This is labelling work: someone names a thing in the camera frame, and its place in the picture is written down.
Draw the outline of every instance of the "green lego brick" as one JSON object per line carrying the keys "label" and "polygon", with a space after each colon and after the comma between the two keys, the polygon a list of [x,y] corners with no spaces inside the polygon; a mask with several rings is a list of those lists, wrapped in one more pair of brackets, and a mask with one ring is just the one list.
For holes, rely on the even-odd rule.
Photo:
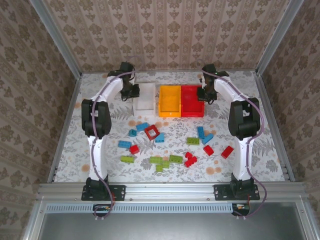
{"label": "green lego brick", "polygon": [[187,137],[186,138],[186,144],[188,145],[199,145],[200,141],[197,137]]}
{"label": "green lego brick", "polygon": [[121,156],[120,161],[123,163],[133,164],[135,158],[133,156]]}
{"label": "green lego brick", "polygon": [[169,162],[169,161],[163,161],[163,162],[162,162],[162,167],[163,167],[164,169],[168,169],[168,168],[170,167],[170,162]]}
{"label": "green lego brick", "polygon": [[151,156],[149,163],[151,163],[151,164],[162,164],[162,157],[160,157],[160,156]]}
{"label": "green lego brick", "polygon": [[170,155],[169,162],[174,164],[182,164],[183,163],[183,157],[182,156],[176,156],[176,155]]}
{"label": "green lego brick", "polygon": [[155,165],[155,171],[160,173],[160,172],[163,172],[164,169],[161,164],[157,164],[157,165]]}

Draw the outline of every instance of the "table surface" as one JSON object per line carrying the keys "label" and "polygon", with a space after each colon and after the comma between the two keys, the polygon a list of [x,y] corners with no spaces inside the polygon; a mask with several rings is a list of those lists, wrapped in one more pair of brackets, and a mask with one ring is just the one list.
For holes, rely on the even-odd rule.
{"label": "table surface", "polygon": [[[252,156],[252,173],[264,182],[284,181],[280,161],[274,146],[253,71],[230,71],[232,82],[247,96],[260,101],[260,109],[265,119],[264,133],[255,140]],[[137,73],[137,83],[156,84],[157,116],[134,116],[132,99],[121,101],[118,93],[109,103],[112,128],[105,148],[105,161],[110,182],[228,182],[235,163],[235,151],[224,159],[220,156],[227,146],[234,146],[234,137],[228,129],[230,105],[218,94],[212,105],[205,104],[203,118],[158,117],[159,86],[200,84],[199,72],[141,72]],[[63,146],[55,182],[85,182],[89,176],[90,153],[87,137],[81,127],[81,102],[94,96],[106,81],[106,73],[83,74],[80,91],[72,113],[71,122]],[[147,135],[138,132],[137,137],[129,137],[130,129],[147,122],[155,124],[165,135],[164,143],[149,141]],[[203,126],[205,134],[214,138],[208,143],[214,154],[208,156],[203,145],[186,144],[187,137],[197,137],[197,127]],[[140,153],[134,155],[134,163],[120,161],[121,156],[131,156],[128,149],[118,148],[118,141],[130,141],[138,145]],[[184,156],[191,152],[198,161],[187,168],[184,164],[171,163],[169,169],[156,172],[156,165],[149,163],[149,157],[159,156],[168,160],[170,155]]]}

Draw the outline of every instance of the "patterned wallpaper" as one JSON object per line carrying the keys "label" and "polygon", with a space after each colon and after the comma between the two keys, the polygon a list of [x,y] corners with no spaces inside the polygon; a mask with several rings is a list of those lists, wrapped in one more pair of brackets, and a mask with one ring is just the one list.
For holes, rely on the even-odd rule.
{"label": "patterned wallpaper", "polygon": [[83,72],[257,66],[289,0],[44,0]]}
{"label": "patterned wallpaper", "polygon": [[0,1],[0,239],[19,239],[46,182],[75,79],[28,0]]}
{"label": "patterned wallpaper", "polygon": [[320,220],[320,0],[305,0],[263,73],[298,181]]}

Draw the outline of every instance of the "purple cable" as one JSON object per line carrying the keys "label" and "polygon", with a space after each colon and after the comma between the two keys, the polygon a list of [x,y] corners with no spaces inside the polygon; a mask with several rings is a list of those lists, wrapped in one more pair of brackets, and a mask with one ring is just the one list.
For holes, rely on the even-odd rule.
{"label": "purple cable", "polygon": [[264,132],[264,130],[265,130],[265,119],[264,119],[264,116],[262,115],[262,112],[260,111],[260,109],[252,101],[250,101],[248,98],[246,98],[240,91],[238,91],[238,89],[230,81],[228,81],[227,79],[225,79],[225,78],[223,78],[221,76],[206,72],[206,71],[204,71],[202,69],[201,69],[201,71],[204,74],[207,74],[209,76],[221,79],[224,82],[226,82],[242,99],[246,100],[249,104],[251,104],[257,110],[257,112],[259,113],[260,119],[261,119],[261,131],[256,136],[253,136],[252,138],[250,138],[246,142],[246,170],[247,170],[248,174],[250,175],[250,177],[252,177],[252,179],[255,180],[263,188],[264,197],[263,197],[263,200],[262,200],[261,204],[259,205],[259,207],[253,213],[250,213],[247,216],[242,216],[242,214],[240,214],[239,212],[234,211],[235,213],[237,213],[238,215],[242,216],[243,218],[249,218],[249,217],[253,216],[255,213],[257,213],[260,210],[260,208],[263,206],[263,204],[265,203],[265,201],[267,199],[267,189],[266,189],[266,187],[262,184],[262,182],[260,182],[259,180],[257,180],[253,176],[253,174],[251,173],[251,171],[249,169],[249,153],[250,153],[250,145],[249,144],[253,139],[256,139],[257,137],[259,137]]}
{"label": "purple cable", "polygon": [[[92,116],[92,127],[93,127],[93,132],[94,132],[94,136],[95,136],[95,139],[93,140],[92,142],[92,148],[91,148],[91,156],[92,156],[92,166],[93,166],[93,170],[96,174],[96,176],[98,177],[98,179],[103,183],[103,185],[105,186],[105,188],[107,189],[108,193],[109,193],[109,196],[110,196],[110,200],[111,200],[111,206],[110,206],[110,209],[108,211],[108,213],[104,216],[104,217],[107,217],[112,209],[113,209],[113,204],[114,204],[114,201],[113,201],[113,196],[112,196],[112,193],[110,191],[110,188],[108,186],[108,184],[105,182],[105,180],[99,175],[98,171],[97,171],[97,166],[96,166],[96,163],[95,163],[95,156],[94,156],[94,149],[95,149],[95,145],[96,145],[96,141],[98,139],[98,134],[97,134],[97,129],[96,129],[96,121],[95,121],[95,108],[96,108],[96,104],[97,104],[97,101],[99,100],[99,98],[101,97],[101,94],[106,90],[106,88],[110,85],[110,83],[112,83],[113,81],[115,81],[117,78],[120,78],[124,75],[129,75],[129,74],[135,74],[137,71],[134,70],[134,71],[129,71],[129,72],[124,72],[124,73],[121,73],[119,74],[118,76],[115,76],[113,77],[105,86],[104,88],[102,88],[102,90],[100,91],[98,97],[94,100],[93,102],[93,105],[92,105],[92,112],[91,112],[91,116]],[[98,208],[96,208],[94,210],[94,216],[95,217],[98,217],[97,214],[96,214],[96,211],[97,211]]]}

